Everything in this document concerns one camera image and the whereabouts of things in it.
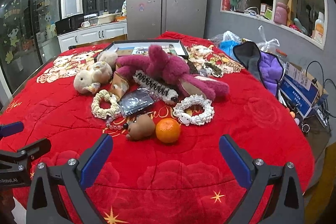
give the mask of tangerine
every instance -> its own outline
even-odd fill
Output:
[[[156,137],[163,143],[176,142],[180,132],[180,124],[172,118],[165,118],[159,121],[155,128]]]

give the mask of microwave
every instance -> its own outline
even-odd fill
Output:
[[[82,22],[84,21],[84,14],[77,14],[63,18],[55,22],[56,34],[61,35],[68,32],[76,31],[81,27]]]

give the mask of silver bolt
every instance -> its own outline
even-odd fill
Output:
[[[76,164],[76,159],[70,159],[68,160],[68,165],[75,165]]]
[[[290,168],[290,169],[293,169],[294,168],[294,163],[292,163],[291,161],[289,161],[287,163],[287,167]]]
[[[258,166],[261,166],[264,164],[264,161],[262,159],[256,159],[255,161],[255,164],[258,165]]]
[[[38,168],[38,169],[43,169],[44,167],[45,167],[44,162],[40,162],[40,163],[37,165],[37,168]]]

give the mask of pink jar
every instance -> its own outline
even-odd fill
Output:
[[[277,3],[277,7],[275,8],[274,14],[274,22],[282,25],[286,25],[287,23],[287,9],[288,6],[281,2]]]

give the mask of bottle with orange label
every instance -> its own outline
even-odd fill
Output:
[[[315,21],[315,31],[318,31],[323,35],[324,31],[324,14],[319,12],[319,18]]]

